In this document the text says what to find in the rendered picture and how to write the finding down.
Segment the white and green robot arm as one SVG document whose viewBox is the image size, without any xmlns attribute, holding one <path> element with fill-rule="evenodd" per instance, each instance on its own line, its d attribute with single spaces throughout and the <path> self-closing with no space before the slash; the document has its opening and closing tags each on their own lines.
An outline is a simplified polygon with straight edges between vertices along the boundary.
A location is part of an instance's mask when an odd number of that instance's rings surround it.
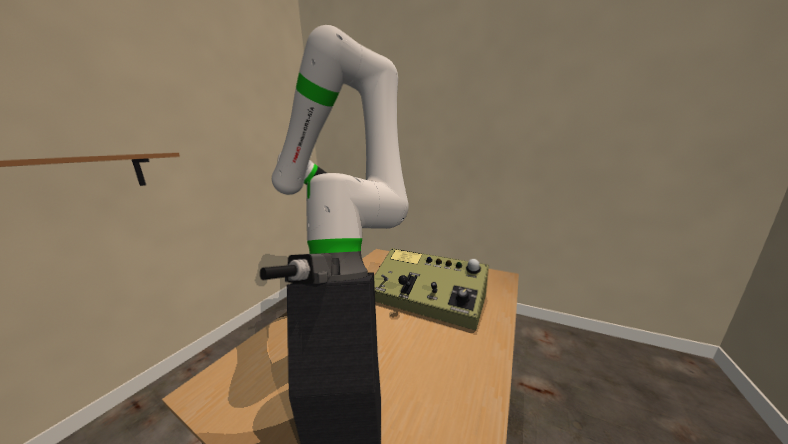
<svg viewBox="0 0 788 444">
<path fill-rule="evenodd" d="M 327 173 L 310 161 L 343 84 L 362 98 L 366 180 Z M 362 228 L 396 227 L 409 207 L 399 154 L 397 91 L 398 73 L 388 58 L 331 25 L 310 33 L 287 136 L 272 174 L 274 188 L 285 195 L 307 185 L 310 254 L 289 255 L 288 265 L 261 268 L 262 280 L 286 277 L 289 283 L 320 284 L 368 276 L 361 256 Z"/>
</svg>

